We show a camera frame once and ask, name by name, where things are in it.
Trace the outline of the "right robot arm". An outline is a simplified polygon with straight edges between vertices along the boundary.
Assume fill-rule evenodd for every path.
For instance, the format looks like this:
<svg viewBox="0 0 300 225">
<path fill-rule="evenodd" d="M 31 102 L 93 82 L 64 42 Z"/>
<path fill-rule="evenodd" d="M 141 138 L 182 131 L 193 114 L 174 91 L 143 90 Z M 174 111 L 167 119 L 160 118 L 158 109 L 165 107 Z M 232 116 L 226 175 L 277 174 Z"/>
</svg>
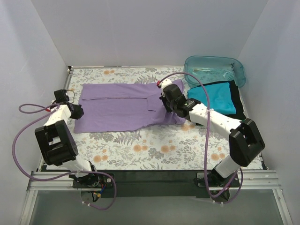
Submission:
<svg viewBox="0 0 300 225">
<path fill-rule="evenodd" d="M 223 187 L 241 167 L 247 167 L 265 148 L 265 143 L 256 123 L 247 118 L 244 121 L 222 115 L 195 99 L 187 99 L 178 85 L 164 80 L 158 87 L 160 99 L 168 112 L 190 122 L 212 129 L 229 142 L 229 155 L 210 172 L 205 172 L 203 180 L 208 184 Z"/>
</svg>

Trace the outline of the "purple t shirt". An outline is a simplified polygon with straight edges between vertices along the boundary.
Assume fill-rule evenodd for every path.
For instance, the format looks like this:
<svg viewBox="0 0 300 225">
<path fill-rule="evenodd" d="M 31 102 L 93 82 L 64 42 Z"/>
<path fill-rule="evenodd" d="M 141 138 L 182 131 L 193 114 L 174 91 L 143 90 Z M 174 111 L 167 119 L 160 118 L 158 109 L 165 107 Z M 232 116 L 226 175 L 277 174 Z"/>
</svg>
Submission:
<svg viewBox="0 0 300 225">
<path fill-rule="evenodd" d="M 185 123 L 166 111 L 160 96 L 155 83 L 84 84 L 79 98 L 84 115 L 75 121 L 74 132 L 125 132 Z"/>
</svg>

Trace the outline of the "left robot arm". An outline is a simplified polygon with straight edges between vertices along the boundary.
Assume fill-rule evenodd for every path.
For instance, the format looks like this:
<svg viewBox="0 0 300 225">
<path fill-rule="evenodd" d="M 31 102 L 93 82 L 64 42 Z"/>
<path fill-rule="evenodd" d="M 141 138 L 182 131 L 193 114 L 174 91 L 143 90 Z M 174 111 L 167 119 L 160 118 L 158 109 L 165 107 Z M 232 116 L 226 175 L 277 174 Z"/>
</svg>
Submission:
<svg viewBox="0 0 300 225">
<path fill-rule="evenodd" d="M 100 176 L 94 165 L 79 156 L 78 148 L 67 126 L 69 119 L 78 120 L 84 115 L 81 105 L 70 102 L 68 91 L 54 92 L 56 106 L 50 107 L 50 117 L 42 126 L 35 129 L 35 136 L 47 165 L 61 166 L 75 171 L 70 177 L 81 185 L 96 187 Z"/>
</svg>

